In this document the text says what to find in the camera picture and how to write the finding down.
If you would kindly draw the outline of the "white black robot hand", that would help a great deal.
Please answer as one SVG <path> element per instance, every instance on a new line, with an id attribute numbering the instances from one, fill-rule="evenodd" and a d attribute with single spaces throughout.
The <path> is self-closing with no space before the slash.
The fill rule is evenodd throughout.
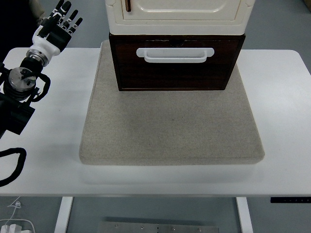
<path id="1" fill-rule="evenodd" d="M 78 10 L 65 18 L 71 8 L 71 2 L 61 0 L 51 14 L 45 18 L 33 35 L 32 50 L 37 50 L 46 58 L 59 55 L 68 45 L 83 19 L 75 20 Z"/>

